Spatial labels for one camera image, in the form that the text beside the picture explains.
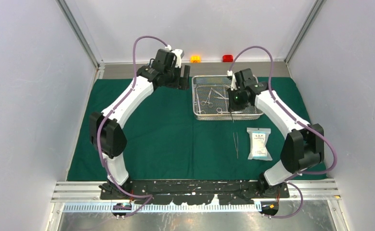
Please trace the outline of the metal mesh instrument tray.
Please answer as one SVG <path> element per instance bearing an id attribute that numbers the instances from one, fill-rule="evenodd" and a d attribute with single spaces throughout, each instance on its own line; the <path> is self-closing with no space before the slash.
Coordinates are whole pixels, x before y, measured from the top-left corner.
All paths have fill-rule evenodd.
<path id="1" fill-rule="evenodd" d="M 215 76 L 194 76 L 192 77 L 192 97 L 193 97 L 193 114 L 197 120 L 206 121 L 222 121 L 222 120 L 255 120 L 263 115 L 263 112 L 254 106 L 249 106 L 241 111 L 229 112 L 227 114 L 217 114 L 216 109 L 218 107 L 224 107 L 224 100 L 215 98 L 217 94 L 211 91 L 211 88 L 215 89 L 223 96 L 228 98 L 228 89 L 230 88 L 231 81 L 222 75 Z M 196 90 L 202 89 L 209 90 L 211 92 L 210 101 L 213 102 L 213 107 L 206 109 L 205 114 L 198 113 Z"/>

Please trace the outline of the steel surgical forceps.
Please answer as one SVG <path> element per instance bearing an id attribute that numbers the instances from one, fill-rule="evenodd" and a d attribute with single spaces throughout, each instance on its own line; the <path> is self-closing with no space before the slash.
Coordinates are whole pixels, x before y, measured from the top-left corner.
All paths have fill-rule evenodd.
<path id="1" fill-rule="evenodd" d="M 210 101 L 211 92 L 209 90 L 196 90 L 197 107 L 199 114 L 205 114 L 206 109 L 213 107 L 213 102 Z"/>

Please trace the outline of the white sterile packet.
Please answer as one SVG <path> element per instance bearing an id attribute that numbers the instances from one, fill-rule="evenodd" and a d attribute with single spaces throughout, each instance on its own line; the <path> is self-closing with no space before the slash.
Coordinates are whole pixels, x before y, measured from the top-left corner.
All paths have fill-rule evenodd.
<path id="1" fill-rule="evenodd" d="M 270 128 L 247 128 L 250 139 L 248 160 L 272 161 L 266 144 L 271 133 Z"/>

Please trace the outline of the green surgical drape cloth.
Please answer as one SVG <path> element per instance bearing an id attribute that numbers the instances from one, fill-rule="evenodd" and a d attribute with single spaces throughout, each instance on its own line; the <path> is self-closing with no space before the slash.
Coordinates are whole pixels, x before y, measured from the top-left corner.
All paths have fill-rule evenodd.
<path id="1" fill-rule="evenodd" d="M 97 150 L 89 138 L 93 112 L 109 106 L 131 79 L 99 79 L 93 85 L 67 181 L 106 181 Z M 295 82 L 273 77 L 272 86 L 296 114 L 310 121 Z M 271 128 L 267 150 L 273 160 L 248 160 L 247 128 Z M 127 120 L 126 169 L 131 180 L 255 180 L 279 159 L 284 138 L 264 115 L 256 120 L 200 121 L 193 114 L 191 90 L 160 87 Z M 233 141 L 238 133 L 238 158 Z"/>

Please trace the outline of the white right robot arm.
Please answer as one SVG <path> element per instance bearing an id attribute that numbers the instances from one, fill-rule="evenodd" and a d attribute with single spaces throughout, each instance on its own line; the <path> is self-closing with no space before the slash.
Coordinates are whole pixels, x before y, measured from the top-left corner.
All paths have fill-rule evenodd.
<path id="1" fill-rule="evenodd" d="M 296 115 L 268 82 L 256 80 L 251 69 L 236 73 L 228 71 L 227 78 L 231 80 L 228 111 L 232 113 L 254 106 L 270 119 L 284 138 L 280 160 L 259 176 L 260 195 L 271 197 L 277 192 L 278 184 L 323 162 L 323 128 L 319 124 L 311 125 Z"/>

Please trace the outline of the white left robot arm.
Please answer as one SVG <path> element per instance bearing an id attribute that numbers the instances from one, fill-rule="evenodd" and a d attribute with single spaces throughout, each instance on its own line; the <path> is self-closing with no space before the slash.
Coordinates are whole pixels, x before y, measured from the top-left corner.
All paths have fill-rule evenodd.
<path id="1" fill-rule="evenodd" d="M 123 127 L 137 107 L 157 88 L 189 89 L 190 67 L 182 66 L 184 51 L 169 46 L 159 49 L 148 65 L 136 71 L 130 85 L 107 108 L 90 115 L 89 134 L 98 151 L 108 180 L 113 184 L 112 193 L 126 199 L 131 187 L 125 183 L 129 173 L 123 152 L 127 145 Z"/>

